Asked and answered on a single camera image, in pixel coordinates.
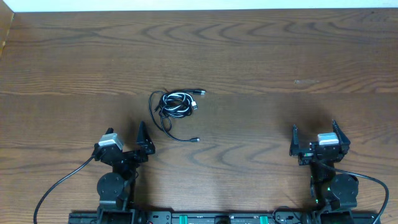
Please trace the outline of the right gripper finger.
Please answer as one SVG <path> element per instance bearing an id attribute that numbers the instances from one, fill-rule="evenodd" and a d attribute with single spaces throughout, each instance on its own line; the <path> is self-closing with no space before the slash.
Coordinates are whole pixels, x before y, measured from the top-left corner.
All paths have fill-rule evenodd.
<path id="1" fill-rule="evenodd" d="M 333 132 L 337 135 L 337 138 L 339 140 L 339 145 L 340 145 L 341 151 L 348 152 L 351 141 L 347 138 L 347 136 L 344 134 L 344 132 L 340 129 L 340 127 L 338 126 L 338 123 L 335 120 L 333 120 L 332 126 L 333 126 Z"/>
<path id="2" fill-rule="evenodd" d="M 298 138 L 298 129 L 297 126 L 294 124 L 292 127 L 292 140 L 290 143 L 289 155 L 297 156 L 299 152 L 300 152 L 300 144 Z"/>

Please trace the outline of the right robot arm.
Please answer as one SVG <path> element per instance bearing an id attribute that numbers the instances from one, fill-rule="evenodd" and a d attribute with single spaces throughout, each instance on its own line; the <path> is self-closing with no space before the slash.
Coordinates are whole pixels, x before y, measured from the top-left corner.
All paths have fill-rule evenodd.
<path id="1" fill-rule="evenodd" d="M 292 141 L 289 155 L 298 159 L 300 166 L 309 166 L 311 172 L 310 189 L 317 201 L 319 212 L 347 210 L 357 206 L 359 180 L 352 174 L 337 171 L 335 164 L 348 153 L 351 141 L 332 122 L 333 131 L 317 136 L 309 147 L 301 147 L 298 128 L 292 128 Z"/>

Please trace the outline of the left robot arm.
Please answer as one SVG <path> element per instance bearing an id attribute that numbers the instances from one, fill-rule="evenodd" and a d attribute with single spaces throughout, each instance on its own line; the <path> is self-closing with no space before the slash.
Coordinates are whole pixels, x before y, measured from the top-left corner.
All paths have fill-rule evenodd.
<path id="1" fill-rule="evenodd" d="M 130 223 L 134 220 L 132 205 L 137 168 L 155 153 L 154 143 L 143 121 L 139 125 L 136 144 L 139 149 L 124 152 L 123 141 L 113 128 L 108 128 L 94 145 L 93 159 L 112 167 L 112 171 L 103 175 L 97 183 L 98 223 Z"/>

